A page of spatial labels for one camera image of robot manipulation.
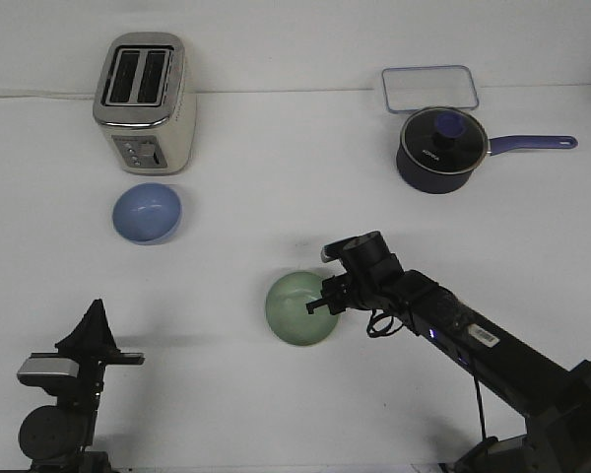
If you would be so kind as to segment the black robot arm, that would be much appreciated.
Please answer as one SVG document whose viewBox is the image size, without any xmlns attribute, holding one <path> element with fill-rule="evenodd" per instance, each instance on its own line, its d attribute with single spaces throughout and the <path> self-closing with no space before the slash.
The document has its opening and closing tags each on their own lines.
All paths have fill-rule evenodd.
<svg viewBox="0 0 591 473">
<path fill-rule="evenodd" d="M 346 272 L 323 281 L 309 313 L 322 306 L 333 315 L 365 310 L 371 338 L 406 328 L 524 418 L 523 435 L 484 436 L 454 471 L 591 472 L 590 361 L 562 368 L 425 274 L 404 270 L 378 231 L 329 243 L 321 258 L 340 261 Z"/>
<path fill-rule="evenodd" d="M 109 366 L 141 366 L 141 353 L 116 345 L 104 304 L 96 299 L 75 329 L 55 344 L 53 353 L 30 354 L 17 380 L 54 397 L 53 405 L 32 410 L 18 434 L 32 472 L 112 472 L 105 451 L 93 445 L 104 374 Z"/>
</svg>

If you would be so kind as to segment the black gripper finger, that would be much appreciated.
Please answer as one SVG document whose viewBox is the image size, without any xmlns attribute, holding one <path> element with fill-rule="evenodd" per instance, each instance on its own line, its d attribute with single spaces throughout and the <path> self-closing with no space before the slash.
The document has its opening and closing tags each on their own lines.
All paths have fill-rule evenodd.
<svg viewBox="0 0 591 473">
<path fill-rule="evenodd" d="M 329 301 L 326 298 L 320 298 L 318 300 L 306 303 L 305 307 L 308 314 L 314 314 L 317 309 L 321 307 L 327 307 L 328 304 Z"/>
<path fill-rule="evenodd" d="M 101 309 L 100 328 L 101 328 L 101 335 L 100 335 L 101 345 L 104 347 L 104 349 L 109 354 L 119 354 L 120 350 L 118 349 L 115 339 L 112 335 L 104 308 Z"/>
<path fill-rule="evenodd" d="M 100 347 L 101 299 L 92 302 L 75 329 L 55 344 L 59 353 L 94 353 Z"/>
</svg>

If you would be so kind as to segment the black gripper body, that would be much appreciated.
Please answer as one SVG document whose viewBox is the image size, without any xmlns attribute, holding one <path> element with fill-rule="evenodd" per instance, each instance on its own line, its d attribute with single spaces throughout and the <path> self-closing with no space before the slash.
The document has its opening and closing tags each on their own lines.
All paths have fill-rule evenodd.
<svg viewBox="0 0 591 473">
<path fill-rule="evenodd" d="M 347 308 L 386 308 L 391 296 L 385 296 L 385 290 L 404 275 L 400 261 L 389 250 L 380 231 L 357 236 L 338 261 L 346 273 L 324 280 L 321 289 L 333 315 Z"/>
<path fill-rule="evenodd" d="M 48 395 L 57 399 L 57 404 L 68 409 L 97 409 L 100 395 L 104 388 L 104 374 L 108 366 L 141 366 L 145 362 L 142 353 L 119 353 L 107 356 L 72 356 L 32 353 L 30 357 L 41 358 L 67 358 L 79 365 L 76 378 L 49 379 L 46 382 L 39 381 L 37 385 Z"/>
</svg>

